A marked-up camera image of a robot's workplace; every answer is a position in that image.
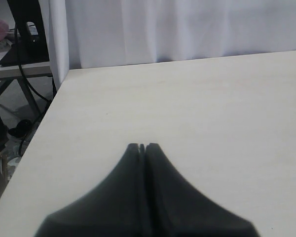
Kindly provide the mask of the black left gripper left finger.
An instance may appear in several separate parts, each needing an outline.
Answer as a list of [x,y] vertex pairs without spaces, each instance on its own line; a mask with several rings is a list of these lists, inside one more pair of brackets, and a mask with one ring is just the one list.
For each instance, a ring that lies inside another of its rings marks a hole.
[[97,187],[48,215],[36,236],[148,236],[144,150],[143,145],[129,144],[118,164]]

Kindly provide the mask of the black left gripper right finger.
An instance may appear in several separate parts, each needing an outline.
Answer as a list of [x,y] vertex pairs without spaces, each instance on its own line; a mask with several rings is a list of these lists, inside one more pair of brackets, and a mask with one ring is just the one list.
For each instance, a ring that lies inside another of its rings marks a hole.
[[155,237],[258,237],[254,225],[216,204],[172,165],[161,147],[145,152],[147,199]]

